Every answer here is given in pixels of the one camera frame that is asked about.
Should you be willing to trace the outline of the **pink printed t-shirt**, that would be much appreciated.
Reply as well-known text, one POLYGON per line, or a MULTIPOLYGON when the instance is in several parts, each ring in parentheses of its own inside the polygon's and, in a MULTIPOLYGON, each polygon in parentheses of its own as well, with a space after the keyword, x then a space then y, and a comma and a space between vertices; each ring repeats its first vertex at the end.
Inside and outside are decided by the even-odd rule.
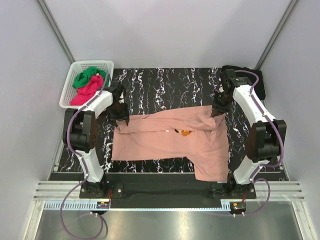
POLYGON ((120 121, 113 135, 113 161, 186 157, 196 180, 225 182, 229 140, 225 115, 211 117, 211 106, 183 107, 120 121))

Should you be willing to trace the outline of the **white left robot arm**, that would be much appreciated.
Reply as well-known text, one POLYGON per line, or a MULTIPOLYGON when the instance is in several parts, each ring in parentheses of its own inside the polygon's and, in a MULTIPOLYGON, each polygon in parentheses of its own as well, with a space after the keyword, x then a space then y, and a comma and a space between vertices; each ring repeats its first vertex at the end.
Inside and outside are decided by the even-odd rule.
POLYGON ((111 195, 96 152, 97 118, 106 111, 108 119, 115 127, 119 121, 128 124, 130 115, 125 97, 125 87, 119 81, 111 81, 103 83, 98 91, 77 109, 65 110, 62 140, 78 158, 84 173, 84 180, 80 183, 81 198, 104 198, 111 195))

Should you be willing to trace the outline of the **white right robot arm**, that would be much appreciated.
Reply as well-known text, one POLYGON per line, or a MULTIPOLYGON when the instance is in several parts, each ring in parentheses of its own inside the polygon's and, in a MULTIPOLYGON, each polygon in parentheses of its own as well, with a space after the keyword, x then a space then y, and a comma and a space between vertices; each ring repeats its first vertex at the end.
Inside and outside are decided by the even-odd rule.
POLYGON ((211 112, 212 117, 220 116, 236 102, 250 124, 244 145, 245 157, 222 187, 222 195, 235 199, 253 190, 257 181, 255 176, 262 168, 276 168, 283 163, 287 131, 286 122, 277 120, 258 98, 255 86, 259 76, 245 70, 244 73, 255 77, 255 82, 251 82, 247 76, 237 76, 237 73, 238 70, 234 69, 221 71, 222 91, 215 94, 211 112))

